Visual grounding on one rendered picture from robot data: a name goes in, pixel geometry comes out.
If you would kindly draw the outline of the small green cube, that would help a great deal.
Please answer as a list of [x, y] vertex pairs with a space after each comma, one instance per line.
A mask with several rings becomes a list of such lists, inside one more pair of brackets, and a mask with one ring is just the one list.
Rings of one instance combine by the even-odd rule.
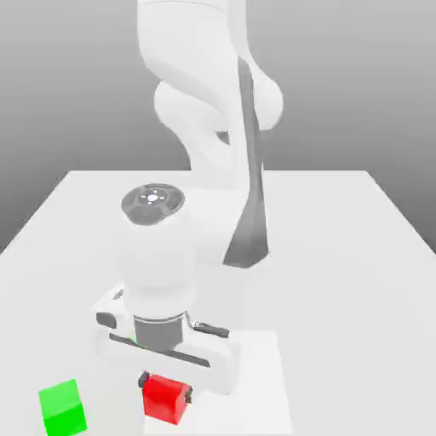
[[75, 436], [88, 429], [75, 379], [38, 392], [47, 436]]

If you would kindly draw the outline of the small red cube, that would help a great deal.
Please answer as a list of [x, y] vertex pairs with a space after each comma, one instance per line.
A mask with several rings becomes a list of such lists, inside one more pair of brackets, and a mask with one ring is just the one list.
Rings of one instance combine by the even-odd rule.
[[145, 416], [178, 425], [188, 406], [185, 392], [189, 387], [183, 382], [150, 375], [141, 389]]

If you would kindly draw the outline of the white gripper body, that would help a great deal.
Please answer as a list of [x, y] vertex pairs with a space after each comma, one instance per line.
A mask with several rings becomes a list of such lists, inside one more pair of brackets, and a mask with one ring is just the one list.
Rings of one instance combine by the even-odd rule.
[[238, 380], [239, 345], [229, 339], [183, 327], [183, 342], [157, 353], [107, 329], [97, 329], [92, 345], [97, 355], [136, 370], [186, 383], [218, 394], [231, 393]]

